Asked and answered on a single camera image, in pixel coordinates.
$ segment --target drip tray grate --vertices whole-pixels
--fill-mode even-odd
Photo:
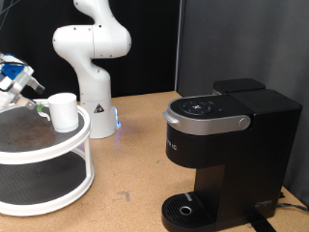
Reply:
[[[162,213],[172,224],[183,228],[214,223],[194,192],[170,197],[164,202]]]

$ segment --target button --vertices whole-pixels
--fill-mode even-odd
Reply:
[[[188,107],[189,107],[188,103],[182,103],[181,104],[182,109],[188,109]]]
[[[190,101],[189,104],[198,104],[197,101]]]
[[[239,127],[241,129],[246,129],[250,124],[250,121],[247,118],[241,118],[239,120]]]
[[[195,109],[195,110],[202,110],[205,107],[203,105],[196,104],[196,105],[191,105],[190,108]]]

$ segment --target mug handle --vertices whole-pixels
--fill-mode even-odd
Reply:
[[[49,107],[48,103],[47,102],[41,102],[40,104],[37,105],[37,112],[38,114],[43,117],[43,118],[47,118],[48,121],[50,121],[50,117],[48,114],[42,112],[42,109],[44,107]]]

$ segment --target silver trim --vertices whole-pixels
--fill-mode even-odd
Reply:
[[[176,131],[192,135],[210,135],[232,131],[246,130],[251,119],[247,115],[239,115],[214,119],[192,119],[177,114],[171,109],[171,104],[178,99],[171,101],[168,110],[163,112],[167,123]]]

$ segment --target blue light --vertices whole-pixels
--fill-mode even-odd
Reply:
[[[116,111],[116,127],[119,128],[122,124],[118,121],[118,108],[115,108]]]

